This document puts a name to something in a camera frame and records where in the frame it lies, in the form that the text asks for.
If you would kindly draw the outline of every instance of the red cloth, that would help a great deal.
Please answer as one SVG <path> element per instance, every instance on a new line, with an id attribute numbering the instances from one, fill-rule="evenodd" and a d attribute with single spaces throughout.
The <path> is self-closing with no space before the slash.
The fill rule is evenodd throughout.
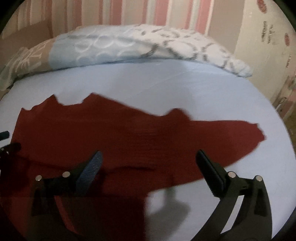
<path id="1" fill-rule="evenodd" d="M 2 204 L 25 233 L 35 176 L 60 176 L 99 150 L 103 166 L 88 196 L 109 239 L 145 240 L 145 197 L 200 179 L 199 149 L 227 166 L 263 140 L 257 124 L 245 121 L 192 121 L 180 109 L 155 116 L 95 94 L 63 106 L 51 96 L 19 114 L 12 142 L 20 142 L 22 150 L 1 167 Z"/>

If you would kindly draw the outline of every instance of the pink stripe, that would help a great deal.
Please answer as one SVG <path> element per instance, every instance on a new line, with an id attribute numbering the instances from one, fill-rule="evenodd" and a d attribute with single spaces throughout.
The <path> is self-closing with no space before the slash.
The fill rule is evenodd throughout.
<path id="1" fill-rule="evenodd" d="M 52 0 L 46 1 L 45 19 L 48 20 L 49 27 L 52 31 Z"/>
<path id="2" fill-rule="evenodd" d="M 43 14 L 43 0 L 41 0 L 41 21 L 43 20 L 44 14 Z"/>
<path id="3" fill-rule="evenodd" d="M 103 0 L 99 2 L 99 24 L 103 24 Z"/>
<path id="4" fill-rule="evenodd" d="M 169 0 L 157 0 L 155 6 L 154 24 L 165 25 L 168 14 Z"/>
<path id="5" fill-rule="evenodd" d="M 122 0 L 111 0 L 110 25 L 121 24 Z"/>
<path id="6" fill-rule="evenodd" d="M 27 5 L 27 26 L 30 26 L 30 12 L 31 12 L 31 0 L 28 0 L 28 5 Z"/>
<path id="7" fill-rule="evenodd" d="M 207 27 L 207 19 L 209 17 L 209 11 L 211 6 L 211 0 L 200 0 L 200 9 L 198 13 L 197 23 L 195 30 L 204 34 Z"/>
<path id="8" fill-rule="evenodd" d="M 20 12 L 20 7 L 17 8 L 17 10 L 15 11 L 15 14 L 17 16 L 17 28 L 16 28 L 16 31 L 18 30 L 18 25 L 19 25 L 19 22 L 18 22 L 18 15 L 19 15 L 19 12 Z"/>
<path id="9" fill-rule="evenodd" d="M 142 23 L 146 23 L 147 5 L 148 5 L 148 0 L 144 0 L 144 4 L 143 4 L 143 14 L 142 14 Z"/>
<path id="10" fill-rule="evenodd" d="M 186 19 L 186 23 L 185 23 L 185 28 L 186 29 L 189 29 L 190 19 L 191 19 L 191 12 L 192 12 L 192 6 L 193 6 L 193 0 L 190 0 L 189 6 L 188 6 L 187 19 Z"/>
<path id="11" fill-rule="evenodd" d="M 82 25 L 82 0 L 73 1 L 73 29 Z"/>
<path id="12" fill-rule="evenodd" d="M 65 4 L 65 11 L 64 11 L 64 13 L 65 13 L 65 15 L 64 15 L 64 17 L 65 17 L 65 33 L 67 33 L 69 30 L 68 30 L 68 14 L 67 14 L 67 1 L 66 1 L 66 4 Z"/>

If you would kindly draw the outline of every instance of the bed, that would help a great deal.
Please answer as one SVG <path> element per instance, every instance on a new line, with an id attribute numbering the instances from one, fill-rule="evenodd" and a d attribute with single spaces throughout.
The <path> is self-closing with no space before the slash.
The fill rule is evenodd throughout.
<path id="1" fill-rule="evenodd" d="M 71 105 L 81 103 L 92 92 L 155 115 L 182 108 L 193 120 L 258 123 L 266 140 L 226 170 L 244 178 L 263 177 L 271 204 L 273 236 L 291 215 L 296 206 L 296 161 L 282 120 L 247 79 L 210 64 L 142 59 L 29 76 L 16 82 L 1 100 L 0 132 L 12 134 L 21 108 L 29 110 L 52 94 L 60 103 Z M 9 142 L 1 141 L 0 146 Z M 204 180 L 171 190 L 171 201 L 165 199 L 167 190 L 154 191 L 147 198 L 149 240 L 191 240 L 219 202 Z M 241 201 L 237 201 L 224 231 L 231 228 Z"/>

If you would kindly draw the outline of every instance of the screw head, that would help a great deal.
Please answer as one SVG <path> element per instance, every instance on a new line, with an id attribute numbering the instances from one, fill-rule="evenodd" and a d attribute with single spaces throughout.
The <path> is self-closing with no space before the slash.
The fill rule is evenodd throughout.
<path id="1" fill-rule="evenodd" d="M 236 177 L 237 175 L 236 175 L 234 172 L 229 172 L 229 173 L 228 173 L 228 176 L 231 177 L 231 178 L 234 178 L 234 177 Z"/>
<path id="2" fill-rule="evenodd" d="M 38 176 L 35 177 L 35 180 L 36 181 L 40 181 L 41 179 L 42 179 L 42 176 L 41 175 L 38 175 Z"/>
<path id="3" fill-rule="evenodd" d="M 263 180 L 263 178 L 262 178 L 262 176 L 259 176 L 258 175 L 258 176 L 256 176 L 256 180 L 259 181 L 259 182 L 261 182 Z"/>
<path id="4" fill-rule="evenodd" d="M 69 176 L 70 176 L 70 172 L 64 172 L 64 173 L 62 174 L 62 176 L 63 176 L 63 177 L 69 177 Z"/>

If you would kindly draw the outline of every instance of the wall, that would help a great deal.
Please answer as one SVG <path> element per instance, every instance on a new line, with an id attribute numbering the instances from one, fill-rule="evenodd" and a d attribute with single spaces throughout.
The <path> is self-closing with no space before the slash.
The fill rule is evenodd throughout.
<path id="1" fill-rule="evenodd" d="M 208 35 L 234 53 L 245 0 L 215 0 Z"/>
<path id="2" fill-rule="evenodd" d="M 49 20 L 54 37 L 77 26 L 155 24 L 205 33 L 213 0 L 26 0 L 3 30 L 5 38 Z"/>

